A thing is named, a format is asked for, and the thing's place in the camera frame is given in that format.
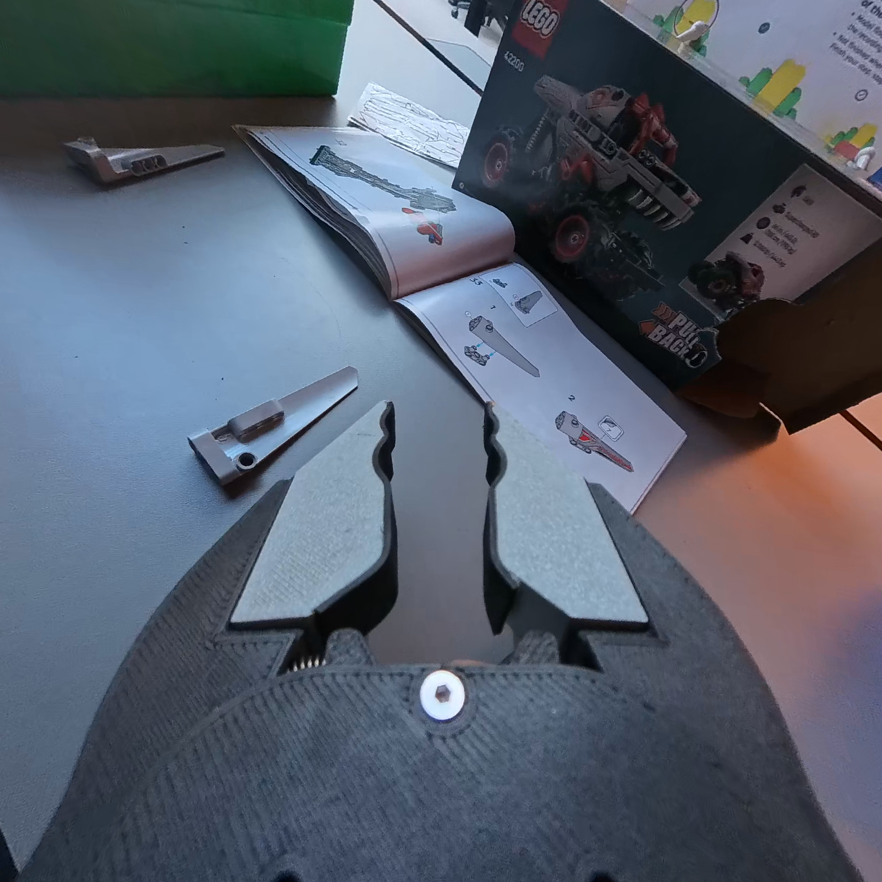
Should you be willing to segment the white sticker sheet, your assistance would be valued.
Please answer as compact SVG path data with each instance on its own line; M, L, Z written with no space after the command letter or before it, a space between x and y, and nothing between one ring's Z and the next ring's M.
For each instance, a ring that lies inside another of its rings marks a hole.
M373 82L365 86L347 124L452 170L469 138L469 127Z

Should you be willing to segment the green plastic bin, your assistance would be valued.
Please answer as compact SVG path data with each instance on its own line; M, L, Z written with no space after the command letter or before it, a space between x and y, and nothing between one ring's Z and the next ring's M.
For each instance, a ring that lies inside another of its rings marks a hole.
M353 1L3 1L3 97L327 96Z

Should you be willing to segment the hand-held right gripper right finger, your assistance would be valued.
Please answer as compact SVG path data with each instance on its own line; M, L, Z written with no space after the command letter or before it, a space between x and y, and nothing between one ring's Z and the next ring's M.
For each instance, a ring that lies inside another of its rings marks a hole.
M491 630L642 632L649 616L584 477L500 406L484 414Z

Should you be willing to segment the black lego set box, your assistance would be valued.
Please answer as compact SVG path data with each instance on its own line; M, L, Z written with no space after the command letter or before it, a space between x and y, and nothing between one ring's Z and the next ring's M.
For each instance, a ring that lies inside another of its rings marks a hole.
M455 182L683 398L880 395L880 2L515 2Z

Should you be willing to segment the lego instruction booklet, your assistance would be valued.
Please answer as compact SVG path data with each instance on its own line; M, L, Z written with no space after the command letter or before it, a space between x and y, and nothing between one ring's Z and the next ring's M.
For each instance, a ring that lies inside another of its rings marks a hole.
M631 513L686 433L514 261L512 223L355 128L237 125L237 135L356 250L485 404L501 406Z

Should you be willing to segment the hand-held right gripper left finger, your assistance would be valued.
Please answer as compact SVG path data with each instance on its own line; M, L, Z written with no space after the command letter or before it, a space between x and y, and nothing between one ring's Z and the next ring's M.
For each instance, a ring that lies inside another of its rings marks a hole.
M237 631L374 630L398 596L395 409L381 401L291 480L230 617Z

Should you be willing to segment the grey lego wedge assembly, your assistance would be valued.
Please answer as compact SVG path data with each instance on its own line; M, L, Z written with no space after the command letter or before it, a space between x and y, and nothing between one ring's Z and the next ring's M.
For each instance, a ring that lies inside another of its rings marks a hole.
M238 413L216 429L195 432L187 437L188 444L215 481L227 486L261 466L358 385L358 371L347 366Z
M187 168L223 157L223 147L194 145L159 148L104 148L94 138L78 138L62 144L68 158L100 185L115 185L135 179Z

